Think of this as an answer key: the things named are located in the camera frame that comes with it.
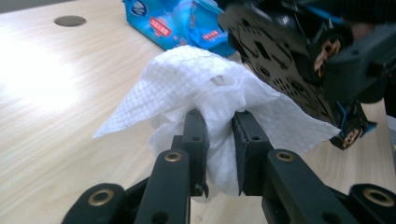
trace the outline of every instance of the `blue plastic packaging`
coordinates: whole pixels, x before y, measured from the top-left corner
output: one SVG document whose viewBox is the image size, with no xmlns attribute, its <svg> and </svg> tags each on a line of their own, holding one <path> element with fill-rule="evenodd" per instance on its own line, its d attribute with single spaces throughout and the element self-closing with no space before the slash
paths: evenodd
<svg viewBox="0 0 396 224">
<path fill-rule="evenodd" d="M 124 0 L 127 21 L 163 49 L 191 45 L 223 57 L 234 53 L 218 25 L 213 0 Z"/>
</svg>

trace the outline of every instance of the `red label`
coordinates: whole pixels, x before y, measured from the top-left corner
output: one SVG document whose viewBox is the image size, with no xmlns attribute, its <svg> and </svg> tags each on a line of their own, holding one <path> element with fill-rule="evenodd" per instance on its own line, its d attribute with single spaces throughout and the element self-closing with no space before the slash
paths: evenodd
<svg viewBox="0 0 396 224">
<path fill-rule="evenodd" d="M 212 32 L 210 32 L 210 33 L 208 33 L 208 34 L 206 34 L 206 35 L 203 35 L 202 38 L 203 38 L 204 40 L 208 40 L 208 39 L 214 38 L 214 37 L 216 37 L 216 36 L 218 36 L 218 35 L 219 35 L 219 31 L 214 30 L 214 31 L 212 31 Z"/>
<path fill-rule="evenodd" d="M 168 27 L 153 17 L 149 19 L 149 25 L 160 35 L 169 36 L 172 33 Z"/>
</svg>

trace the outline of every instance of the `crumpled white cloth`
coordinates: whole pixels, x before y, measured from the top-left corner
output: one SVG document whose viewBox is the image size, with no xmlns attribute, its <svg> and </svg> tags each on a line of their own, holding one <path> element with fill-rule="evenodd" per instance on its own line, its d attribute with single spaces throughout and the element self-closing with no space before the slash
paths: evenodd
<svg viewBox="0 0 396 224">
<path fill-rule="evenodd" d="M 194 108 L 201 111 L 207 125 L 208 176 L 214 186 L 231 195 L 238 194 L 231 128 L 235 111 L 250 111 L 274 148 L 300 154 L 339 133 L 331 124 L 306 115 L 289 97 L 260 81 L 243 65 L 184 46 L 148 63 L 94 137 L 150 119 L 155 132 L 149 146 L 158 155 L 170 148 L 174 135 L 183 134 L 185 114 Z"/>
</svg>

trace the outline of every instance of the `wooden table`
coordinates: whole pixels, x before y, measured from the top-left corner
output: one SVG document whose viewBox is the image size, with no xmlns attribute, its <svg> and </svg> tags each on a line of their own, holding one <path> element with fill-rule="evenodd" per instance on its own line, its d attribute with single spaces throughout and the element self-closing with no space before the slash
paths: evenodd
<svg viewBox="0 0 396 224">
<path fill-rule="evenodd" d="M 78 15 L 82 26 L 54 19 Z M 99 183 L 124 188 L 147 177 L 154 157 L 144 121 L 92 139 L 163 51 L 125 20 L 123 3 L 82 0 L 0 15 L 0 223 L 60 223 Z M 341 151 L 329 143 L 304 159 L 325 184 L 348 192 L 373 183 L 396 192 L 383 103 L 366 105 L 378 127 Z M 191 223 L 263 223 L 261 199 L 220 195 L 192 203 Z"/>
</svg>

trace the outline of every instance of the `light wood tabletop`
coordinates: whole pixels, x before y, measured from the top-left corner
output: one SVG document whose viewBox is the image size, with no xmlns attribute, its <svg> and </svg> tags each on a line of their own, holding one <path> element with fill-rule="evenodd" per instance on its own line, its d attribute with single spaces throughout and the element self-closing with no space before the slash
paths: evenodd
<svg viewBox="0 0 396 224">
<path fill-rule="evenodd" d="M 86 23 L 56 25 L 77 15 Z M 131 27 L 124 4 L 81 0 L 0 15 L 0 223 L 61 223 L 86 189 L 128 189 L 150 175 L 147 121 L 92 136 L 163 50 Z M 329 142 L 304 155 L 323 182 L 344 193 L 357 183 L 396 192 L 383 103 L 378 122 L 346 151 Z M 259 197 L 220 194 L 191 206 L 191 223 L 265 223 Z"/>
</svg>

